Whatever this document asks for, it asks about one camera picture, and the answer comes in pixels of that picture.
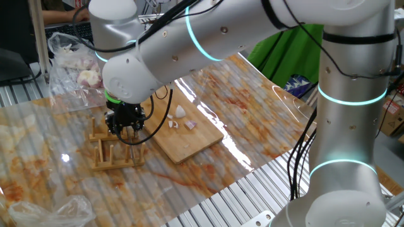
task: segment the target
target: white robotic arm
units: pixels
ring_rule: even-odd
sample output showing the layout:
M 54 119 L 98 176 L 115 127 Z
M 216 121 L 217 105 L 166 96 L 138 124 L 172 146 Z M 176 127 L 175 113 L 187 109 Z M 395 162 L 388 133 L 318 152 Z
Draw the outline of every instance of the white robotic arm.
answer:
M 136 14 L 127 14 L 132 0 L 114 4 L 121 1 L 126 9 L 91 1 L 96 47 L 122 47 L 138 39 L 141 31 L 131 29 L 139 24 Z M 394 0 L 200 0 L 181 15 L 204 11 L 217 2 L 213 10 L 172 20 L 135 49 L 98 53 L 109 94 L 126 103 L 141 103 L 164 84 L 296 26 L 297 21 L 325 25 L 323 47 L 336 64 L 322 53 L 310 189 L 270 226 L 380 227 L 386 211 L 373 145 L 388 84 L 381 74 L 389 71 L 393 60 Z M 111 10 L 122 16 L 103 18 Z
M 119 12 L 120 9 L 111 12 L 111 7 L 103 0 L 90 3 L 96 47 L 110 47 L 102 45 L 106 42 L 125 45 L 120 38 L 123 29 L 111 30 L 110 26 L 105 25 L 106 21 L 111 20 L 100 17 L 106 15 L 103 11 L 128 17 L 128 3 L 124 4 L 127 1 L 132 2 L 113 1 L 114 6 L 125 5 L 122 9 L 124 14 Z M 216 2 L 199 1 L 184 14 L 203 11 Z M 289 0 L 288 5 L 301 22 L 342 26 L 353 25 L 371 17 L 389 2 L 390 0 Z M 114 21 L 125 19 L 114 18 Z M 214 10 L 202 15 L 174 20 L 141 43 L 139 52 L 132 49 L 109 59 L 102 71 L 104 85 L 122 101 L 140 103 L 162 85 L 296 25 L 283 0 L 225 0 Z M 110 37 L 111 33 L 116 35 L 117 40 Z M 128 32 L 123 36 L 136 40 L 139 32 Z

